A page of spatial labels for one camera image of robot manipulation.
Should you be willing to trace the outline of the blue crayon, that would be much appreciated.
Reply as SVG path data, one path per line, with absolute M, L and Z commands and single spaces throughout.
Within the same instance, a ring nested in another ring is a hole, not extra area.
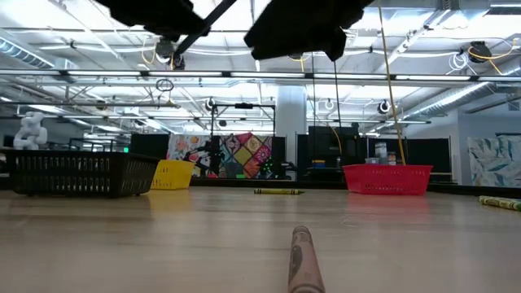
M 177 47 L 173 55 L 178 57 L 184 54 L 200 37 L 205 33 L 209 33 L 211 26 L 223 16 L 237 0 L 222 0 L 209 14 L 204 18 L 204 26 L 197 33 L 188 35 L 181 44 Z

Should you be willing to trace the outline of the leaf print panel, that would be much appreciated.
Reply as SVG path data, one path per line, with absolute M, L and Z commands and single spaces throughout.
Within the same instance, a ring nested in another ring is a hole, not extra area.
M 473 186 L 521 188 L 521 135 L 468 138 Z

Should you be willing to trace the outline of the black metal stand frame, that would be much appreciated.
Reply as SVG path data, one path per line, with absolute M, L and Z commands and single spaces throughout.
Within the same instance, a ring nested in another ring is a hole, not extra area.
M 275 138 L 276 107 L 254 103 L 211 103 L 210 135 L 227 135 L 251 132 L 256 135 Z M 270 176 L 273 167 L 273 156 L 264 164 L 265 173 L 261 178 Z

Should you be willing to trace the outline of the colourful patchwork quilt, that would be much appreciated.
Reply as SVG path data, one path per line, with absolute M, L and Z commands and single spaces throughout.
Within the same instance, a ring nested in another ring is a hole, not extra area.
M 251 132 L 227 135 L 172 134 L 166 158 L 195 166 L 194 177 L 252 179 L 264 176 L 273 138 Z

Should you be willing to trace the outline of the black partition panels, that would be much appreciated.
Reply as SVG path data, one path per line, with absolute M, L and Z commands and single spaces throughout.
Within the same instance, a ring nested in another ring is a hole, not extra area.
M 447 138 L 371 138 L 356 134 L 353 127 L 310 126 L 297 138 L 296 176 L 299 181 L 342 181 L 342 167 L 365 164 L 374 155 L 377 142 L 387 143 L 396 153 L 397 164 L 431 165 L 436 180 L 452 175 Z

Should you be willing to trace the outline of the brown crayon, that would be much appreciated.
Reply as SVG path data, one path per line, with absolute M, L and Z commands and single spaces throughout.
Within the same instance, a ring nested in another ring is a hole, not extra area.
M 311 232 L 304 225 L 296 226 L 291 236 L 287 293 L 325 292 Z

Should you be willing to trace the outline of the yellow plastic basket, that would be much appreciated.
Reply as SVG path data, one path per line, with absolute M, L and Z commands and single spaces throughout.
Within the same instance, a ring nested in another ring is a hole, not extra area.
M 190 185 L 195 164 L 185 160 L 161 160 L 156 168 L 153 190 L 181 190 Z

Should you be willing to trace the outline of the stacked plastic containers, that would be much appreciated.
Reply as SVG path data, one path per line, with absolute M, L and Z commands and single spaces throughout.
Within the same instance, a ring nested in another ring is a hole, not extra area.
M 396 153 L 387 149 L 387 143 L 377 142 L 374 146 L 374 155 L 365 158 L 365 163 L 396 165 Z

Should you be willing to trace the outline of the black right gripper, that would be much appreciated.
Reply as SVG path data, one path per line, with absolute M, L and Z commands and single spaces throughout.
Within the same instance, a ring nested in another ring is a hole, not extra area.
M 271 0 L 243 40 L 256 60 L 321 51 L 344 54 L 345 30 L 374 0 Z

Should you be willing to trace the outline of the black plastic basket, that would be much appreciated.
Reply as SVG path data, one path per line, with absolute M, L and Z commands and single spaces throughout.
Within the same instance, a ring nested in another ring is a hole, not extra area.
M 17 194 L 104 196 L 147 193 L 159 160 L 123 152 L 5 150 Z

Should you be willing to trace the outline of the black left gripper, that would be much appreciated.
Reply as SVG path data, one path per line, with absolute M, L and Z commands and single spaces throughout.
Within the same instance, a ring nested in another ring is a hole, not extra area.
M 150 33 L 170 41 L 181 35 L 201 33 L 209 27 L 194 13 L 190 0 L 95 0 L 109 9 L 113 19 L 129 27 L 141 25 Z

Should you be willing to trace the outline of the white round pillar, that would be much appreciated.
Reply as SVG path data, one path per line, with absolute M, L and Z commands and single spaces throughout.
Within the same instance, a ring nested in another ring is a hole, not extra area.
M 276 100 L 275 132 L 286 139 L 286 162 L 297 165 L 297 138 L 307 131 L 307 92 L 301 85 L 281 85 Z

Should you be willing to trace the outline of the small black panel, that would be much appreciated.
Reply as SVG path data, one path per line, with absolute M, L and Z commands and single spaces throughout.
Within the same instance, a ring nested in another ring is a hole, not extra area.
M 133 133 L 130 139 L 129 152 L 163 160 L 169 148 L 168 134 Z

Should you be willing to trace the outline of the red plastic basket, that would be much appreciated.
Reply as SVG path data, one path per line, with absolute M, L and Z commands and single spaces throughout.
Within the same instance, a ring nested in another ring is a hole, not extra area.
M 424 195 L 431 170 L 431 165 L 343 166 L 348 190 L 362 195 Z

